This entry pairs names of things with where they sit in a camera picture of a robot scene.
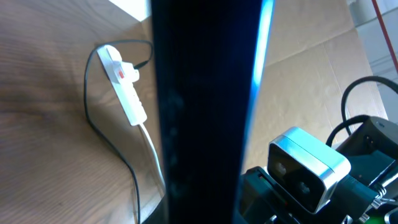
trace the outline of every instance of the red cable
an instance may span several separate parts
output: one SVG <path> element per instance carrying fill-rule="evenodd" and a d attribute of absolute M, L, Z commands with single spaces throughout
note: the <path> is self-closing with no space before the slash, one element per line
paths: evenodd
<path fill-rule="evenodd" d="M 386 43 L 387 43 L 387 46 L 388 46 L 388 50 L 390 51 L 390 54 L 391 54 L 391 57 L 392 57 L 392 62 L 394 63 L 394 66 L 395 66 L 395 68 L 397 70 L 397 74 L 398 74 L 398 61 L 397 61 L 396 53 L 394 52 L 394 49 L 392 48 L 390 37 L 388 36 L 386 26 L 384 25 L 384 21 L 383 21 L 383 18 L 381 16 L 381 13 L 380 13 L 379 6 L 377 5 L 376 0 L 372 0 L 372 3 L 373 3 L 374 10 L 376 11 L 377 18 L 379 19 L 381 30 L 383 31 L 383 35 L 384 35 L 384 38 L 386 40 Z"/>

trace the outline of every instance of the wood grain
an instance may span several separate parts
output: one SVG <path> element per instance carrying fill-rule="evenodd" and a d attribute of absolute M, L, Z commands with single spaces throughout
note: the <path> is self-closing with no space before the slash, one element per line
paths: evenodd
<path fill-rule="evenodd" d="M 141 24 L 107 0 L 3 0 L 0 30 L 0 223 L 135 223 L 131 174 L 86 123 L 82 84 L 91 49 L 146 39 Z M 133 63 L 149 56 L 145 45 L 118 47 Z M 140 74 L 159 150 L 153 63 Z M 143 220 L 160 200 L 151 153 L 97 58 L 88 83 L 90 115 L 137 172 Z"/>

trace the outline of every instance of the camera lens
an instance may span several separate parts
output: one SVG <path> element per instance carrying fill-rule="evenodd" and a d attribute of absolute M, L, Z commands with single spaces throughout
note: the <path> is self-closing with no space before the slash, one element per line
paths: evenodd
<path fill-rule="evenodd" d="M 310 188 L 303 182 L 298 183 L 298 187 L 303 194 L 307 195 L 310 193 Z"/>
<path fill-rule="evenodd" d="M 280 162 L 277 162 L 277 163 L 275 164 L 275 169 L 276 169 L 276 171 L 278 171 L 278 173 L 279 173 L 281 176 L 283 176 L 283 175 L 286 174 L 286 168 L 285 168 L 285 166 L 283 166 Z"/>

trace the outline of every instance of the white cable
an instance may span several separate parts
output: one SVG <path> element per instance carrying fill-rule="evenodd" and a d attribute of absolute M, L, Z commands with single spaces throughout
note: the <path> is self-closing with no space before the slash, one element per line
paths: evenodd
<path fill-rule="evenodd" d="M 142 133 L 142 134 L 145 136 L 145 138 L 147 139 L 146 142 L 147 142 L 147 144 L 149 144 L 149 147 L 150 147 L 150 149 L 152 150 L 152 153 L 153 153 L 153 155 L 154 155 L 154 157 L 155 157 L 155 163 L 156 163 L 157 171 L 158 171 L 158 173 L 159 173 L 159 178 L 161 179 L 162 184 L 163 184 L 163 188 L 165 189 L 165 183 L 164 183 L 164 178 L 163 178 L 163 174 L 162 174 L 162 169 L 160 169 L 159 158 L 157 157 L 157 153 L 156 153 L 156 149 L 155 149 L 154 143 L 153 143 L 152 140 L 150 139 L 148 130 L 145 128 L 144 124 L 143 124 L 143 123 L 139 124 L 139 127 L 140 127 L 140 129 L 141 129 L 141 133 Z"/>

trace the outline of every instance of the white power strip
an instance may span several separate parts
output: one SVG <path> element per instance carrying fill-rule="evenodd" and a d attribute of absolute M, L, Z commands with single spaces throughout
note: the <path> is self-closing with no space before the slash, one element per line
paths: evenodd
<path fill-rule="evenodd" d="M 130 124 L 136 126 L 144 123 L 147 115 L 132 84 L 139 79 L 138 70 L 134 69 L 132 63 L 123 62 L 113 46 L 105 45 L 97 53 Z"/>

